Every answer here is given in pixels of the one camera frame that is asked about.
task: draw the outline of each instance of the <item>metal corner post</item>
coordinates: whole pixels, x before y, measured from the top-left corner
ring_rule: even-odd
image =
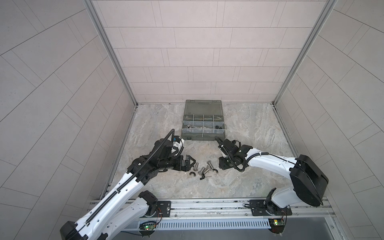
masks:
[[[135,104],[135,107],[137,107],[137,101],[135,99],[135,96],[133,95],[132,90],[129,87],[127,78],[125,77],[124,72],[123,72],[123,70],[119,64],[118,59],[117,59],[117,56],[116,56],[115,52],[113,51],[113,47],[112,47],[112,45],[108,39],[108,36],[107,36],[107,34],[103,28],[103,25],[101,24],[101,21],[100,21],[98,15],[96,13],[96,10],[93,6],[92,0],[83,0],[83,3],[84,3],[84,6],[85,6],[89,16],[91,17],[93,25],[96,28],[96,31],[98,32],[98,34],[100,36],[101,42],[105,46],[107,53],[111,58],[112,64],[113,64],[114,68],[116,69],[117,74],[119,75],[121,81],[123,82],[125,89],[128,91],[129,96],[131,97],[133,103]]]
[[[287,77],[285,78],[285,81],[283,82],[283,85],[281,86],[279,92],[276,95],[276,98],[273,101],[273,104],[275,106],[278,104],[284,91],[287,89],[289,83],[292,81],[297,69],[299,69],[302,61],[304,60],[304,57],[307,55],[309,49],[311,48],[313,42],[315,41],[317,35],[319,34],[319,32],[321,30],[321,28],[323,27],[325,21],[327,20],[327,18],[331,14],[331,12],[333,10],[333,6],[335,5],[336,2],[337,2],[337,0],[328,0],[325,3],[319,17],[317,18],[317,20],[316,20],[316,22],[315,22],[315,24],[311,30],[311,33],[309,34],[307,40],[305,41],[303,47],[301,48],[299,55],[297,56],[295,62],[293,63],[292,68],[290,69]]]

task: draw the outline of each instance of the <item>small metal part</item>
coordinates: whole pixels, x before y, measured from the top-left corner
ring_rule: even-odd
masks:
[[[210,169],[209,169],[209,167],[207,166],[207,168],[206,168],[202,173],[206,174],[206,173],[209,172],[209,171],[210,171]]]
[[[205,167],[203,167],[202,169],[200,169],[200,171],[198,172],[199,175],[201,175],[203,173],[203,171],[205,171]]]
[[[208,163],[208,166],[209,166],[211,169],[214,169],[214,167],[212,166],[211,161],[208,161],[207,163]]]
[[[195,166],[193,167],[193,171],[195,171],[195,172],[197,172],[199,169],[197,168],[197,166],[199,165],[199,163],[197,162],[196,164],[195,164]]]

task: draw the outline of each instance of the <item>beige tile wall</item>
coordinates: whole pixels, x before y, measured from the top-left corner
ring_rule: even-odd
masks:
[[[168,103],[271,102],[325,2],[93,3],[138,102]]]
[[[348,238],[384,239],[384,1],[339,0],[277,104]]]
[[[0,239],[61,239],[133,109],[81,0],[0,1]]]

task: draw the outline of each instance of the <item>black motor housing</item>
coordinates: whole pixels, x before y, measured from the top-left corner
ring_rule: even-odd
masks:
[[[300,155],[296,160],[290,169],[293,190],[303,202],[318,207],[329,180],[308,156]]]

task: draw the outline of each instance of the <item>marble floor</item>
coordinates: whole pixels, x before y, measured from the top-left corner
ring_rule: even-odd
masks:
[[[139,105],[112,186],[117,184],[135,158],[148,154],[155,141],[163,138],[172,128],[175,135],[181,135],[184,106]],[[223,112],[228,139],[239,140],[261,151],[293,156],[271,104],[223,103]],[[211,160],[219,174],[209,172],[207,175],[212,177],[200,180],[198,175],[193,177],[188,172],[169,170],[159,173],[142,191],[149,190],[159,199],[266,197],[272,188],[288,184],[288,179],[257,167],[247,167],[244,172],[233,168],[219,169],[218,158],[222,154],[217,146],[216,141],[186,140],[182,154],[191,155],[199,162],[199,167],[205,167]]]

